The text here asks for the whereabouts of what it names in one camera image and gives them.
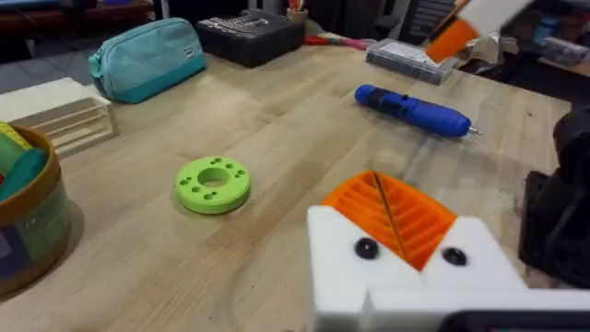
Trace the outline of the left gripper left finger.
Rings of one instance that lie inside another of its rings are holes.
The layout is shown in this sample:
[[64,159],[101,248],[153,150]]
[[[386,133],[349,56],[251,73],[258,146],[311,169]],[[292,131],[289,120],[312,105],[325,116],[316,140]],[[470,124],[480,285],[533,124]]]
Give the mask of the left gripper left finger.
[[377,174],[340,184],[307,210],[309,331],[356,331],[367,293],[379,287],[420,287],[403,259]]

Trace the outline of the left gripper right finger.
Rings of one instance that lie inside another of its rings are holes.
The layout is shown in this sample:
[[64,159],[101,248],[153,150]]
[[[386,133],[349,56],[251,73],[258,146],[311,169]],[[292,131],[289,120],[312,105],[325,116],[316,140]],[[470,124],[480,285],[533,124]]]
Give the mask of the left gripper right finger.
[[415,270],[424,285],[448,290],[526,288],[485,222],[459,216],[381,172],[374,174],[374,181],[390,229],[379,241]]

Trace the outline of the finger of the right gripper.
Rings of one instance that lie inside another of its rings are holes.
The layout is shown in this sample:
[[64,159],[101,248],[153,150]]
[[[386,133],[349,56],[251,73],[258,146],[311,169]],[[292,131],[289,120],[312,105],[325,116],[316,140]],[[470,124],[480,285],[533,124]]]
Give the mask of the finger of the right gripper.
[[530,3],[531,0],[463,1],[431,38],[425,54],[440,63],[470,41],[498,30]]

